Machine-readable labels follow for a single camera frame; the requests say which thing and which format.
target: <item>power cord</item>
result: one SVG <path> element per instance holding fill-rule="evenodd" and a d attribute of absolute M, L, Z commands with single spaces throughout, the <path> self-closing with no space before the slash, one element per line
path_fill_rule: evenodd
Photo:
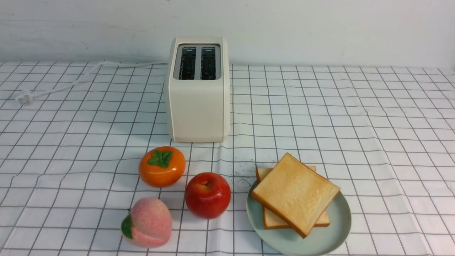
<path fill-rule="evenodd" d="M 122 64 L 122 63 L 115 63 L 115 62 L 109 62 L 109 61 L 102 61 L 102 62 L 99 62 L 98 64 L 96 64 L 87 73 L 85 73 L 83 76 L 81 76 L 79 79 L 77 79 L 76 81 L 72 82 L 69 85 L 62 86 L 60 88 L 55 88 L 55 89 L 49 90 L 49 91 L 43 91 L 43 92 L 30 92 L 28 90 L 24 90 L 15 99 L 16 99 L 16 102 L 18 102 L 20 105 L 30 105 L 32 103 L 33 99 L 35 99 L 35 98 L 41 97 L 46 94 L 51 94 L 53 92 L 63 91 L 68 88 L 71 88 L 72 86 L 75 86 L 76 84 L 80 83 L 85 77 L 90 75 L 95 69 L 97 69 L 98 67 L 101 67 L 103 65 L 112 65 L 114 67 L 145 67 L 145 66 L 158 65 L 158 64 L 166 64 L 166 63 L 161 62 L 161 61 L 154 61 L 154 62 L 139 63 L 139 64 Z"/>

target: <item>toaster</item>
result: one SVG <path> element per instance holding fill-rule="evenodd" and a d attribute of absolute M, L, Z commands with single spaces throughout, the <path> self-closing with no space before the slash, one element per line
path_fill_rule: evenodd
<path fill-rule="evenodd" d="M 176 37 L 164 94 L 171 139 L 222 142 L 231 129 L 228 47 L 223 37 Z"/>

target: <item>apple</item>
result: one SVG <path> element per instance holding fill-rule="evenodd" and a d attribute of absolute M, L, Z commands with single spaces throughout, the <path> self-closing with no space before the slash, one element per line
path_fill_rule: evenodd
<path fill-rule="evenodd" d="M 231 202 L 231 187 L 219 174 L 199 173 L 185 188 L 185 202 L 195 216 L 215 219 L 228 208 Z"/>

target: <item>persimmon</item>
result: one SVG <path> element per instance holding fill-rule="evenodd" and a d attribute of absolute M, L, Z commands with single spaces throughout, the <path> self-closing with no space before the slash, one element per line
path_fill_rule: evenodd
<path fill-rule="evenodd" d="M 185 156 L 177 148 L 164 146 L 147 152 L 139 163 L 139 177 L 152 187 L 168 187 L 185 172 Z"/>

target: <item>peach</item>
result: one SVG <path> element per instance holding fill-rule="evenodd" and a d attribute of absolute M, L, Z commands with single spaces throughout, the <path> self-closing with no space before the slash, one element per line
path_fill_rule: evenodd
<path fill-rule="evenodd" d="M 162 246 L 171 237 L 171 212 L 158 198 L 141 198 L 122 221 L 121 231 L 124 239 L 136 246 Z"/>

